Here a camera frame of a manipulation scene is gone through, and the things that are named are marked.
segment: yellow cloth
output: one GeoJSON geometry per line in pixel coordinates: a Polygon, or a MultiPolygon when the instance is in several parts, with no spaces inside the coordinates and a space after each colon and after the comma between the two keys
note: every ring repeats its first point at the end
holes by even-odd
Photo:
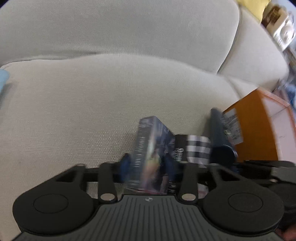
{"type": "Polygon", "coordinates": [[[261,22],[264,9],[270,0],[237,0],[237,2],[245,6],[261,22]]]}

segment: white couch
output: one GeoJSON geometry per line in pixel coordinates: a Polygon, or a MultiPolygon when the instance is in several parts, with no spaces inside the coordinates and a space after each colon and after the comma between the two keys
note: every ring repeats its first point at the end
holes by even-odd
{"type": "Polygon", "coordinates": [[[0,240],[19,233],[13,201],[77,163],[132,150],[141,117],[204,131],[288,67],[233,0],[9,0],[0,9],[0,240]]]}

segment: light blue object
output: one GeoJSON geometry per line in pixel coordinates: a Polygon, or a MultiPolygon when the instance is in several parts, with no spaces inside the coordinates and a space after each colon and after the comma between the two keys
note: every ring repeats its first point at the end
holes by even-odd
{"type": "Polygon", "coordinates": [[[8,80],[9,78],[9,73],[4,70],[4,69],[0,69],[0,93],[6,83],[6,81],[8,80]]]}

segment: barcode label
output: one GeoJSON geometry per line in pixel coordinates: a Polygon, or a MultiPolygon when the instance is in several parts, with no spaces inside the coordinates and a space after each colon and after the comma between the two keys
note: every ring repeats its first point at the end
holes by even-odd
{"type": "Polygon", "coordinates": [[[237,118],[237,112],[235,108],[230,110],[229,112],[226,112],[224,114],[224,120],[226,127],[231,131],[233,142],[235,145],[242,143],[242,132],[239,124],[239,120],[237,118]]]}

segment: orange box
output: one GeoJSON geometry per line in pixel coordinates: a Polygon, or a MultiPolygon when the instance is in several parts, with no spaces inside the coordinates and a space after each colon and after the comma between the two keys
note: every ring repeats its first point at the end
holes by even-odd
{"type": "Polygon", "coordinates": [[[290,104],[258,88],[224,111],[238,161],[296,163],[296,131],[290,104]]]}

